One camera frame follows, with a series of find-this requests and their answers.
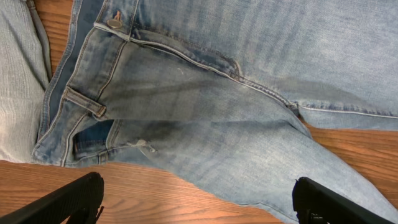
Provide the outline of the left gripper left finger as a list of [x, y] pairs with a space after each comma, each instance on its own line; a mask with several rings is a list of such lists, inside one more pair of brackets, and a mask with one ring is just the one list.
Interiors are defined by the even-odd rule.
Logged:
[[1, 217], [1, 223], [96, 224], [104, 207], [104, 180], [90, 172], [46, 196]]

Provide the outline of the blue denim jeans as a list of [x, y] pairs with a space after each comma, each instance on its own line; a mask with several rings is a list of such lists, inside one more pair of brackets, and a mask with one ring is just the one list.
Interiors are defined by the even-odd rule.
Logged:
[[308, 126], [397, 129], [396, 1], [75, 1], [32, 156], [158, 167], [287, 223], [309, 177], [396, 222]]

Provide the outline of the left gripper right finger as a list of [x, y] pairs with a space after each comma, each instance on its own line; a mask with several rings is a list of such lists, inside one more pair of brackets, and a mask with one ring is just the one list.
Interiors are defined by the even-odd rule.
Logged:
[[300, 224], [392, 224], [308, 177], [296, 181], [292, 201]]

